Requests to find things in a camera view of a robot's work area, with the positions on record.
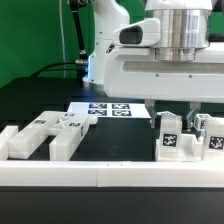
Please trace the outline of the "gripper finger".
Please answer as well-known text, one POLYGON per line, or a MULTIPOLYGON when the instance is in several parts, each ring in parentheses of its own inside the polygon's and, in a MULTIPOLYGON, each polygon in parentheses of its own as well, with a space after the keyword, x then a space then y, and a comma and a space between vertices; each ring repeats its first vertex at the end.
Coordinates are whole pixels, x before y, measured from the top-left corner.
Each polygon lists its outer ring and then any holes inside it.
POLYGON ((152 128, 155 127, 155 120, 156 120, 156 117, 157 117, 157 112, 154 108, 154 104, 155 104, 154 100, 150 100, 150 99, 145 100, 145 108, 146 108, 148 114, 151 117, 151 127, 152 128))
POLYGON ((200 102, 190 102, 189 103, 190 110, 186 115, 186 121, 187 121, 187 129, 190 130, 192 128, 192 122, 194 120, 194 117, 201 109, 201 103, 200 102))

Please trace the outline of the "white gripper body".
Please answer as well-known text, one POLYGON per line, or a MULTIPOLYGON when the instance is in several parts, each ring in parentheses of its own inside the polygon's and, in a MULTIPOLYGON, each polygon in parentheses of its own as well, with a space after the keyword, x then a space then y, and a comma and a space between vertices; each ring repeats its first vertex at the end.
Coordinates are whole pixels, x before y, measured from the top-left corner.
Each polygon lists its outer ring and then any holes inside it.
POLYGON ((151 48, 114 49, 104 71, 110 97, 224 103, 224 43, 213 42, 190 62, 158 61, 151 48))

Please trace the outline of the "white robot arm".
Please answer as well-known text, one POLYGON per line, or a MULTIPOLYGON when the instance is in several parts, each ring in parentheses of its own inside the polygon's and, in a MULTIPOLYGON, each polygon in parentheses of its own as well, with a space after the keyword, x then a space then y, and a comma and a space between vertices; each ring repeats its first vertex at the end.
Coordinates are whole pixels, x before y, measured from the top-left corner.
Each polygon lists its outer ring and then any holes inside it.
POLYGON ((132 23, 116 0, 90 0, 95 46, 85 84, 109 97, 143 99, 151 117, 157 101, 185 101, 191 121, 203 103, 224 103, 224 41, 209 40, 217 0, 143 0, 132 23))

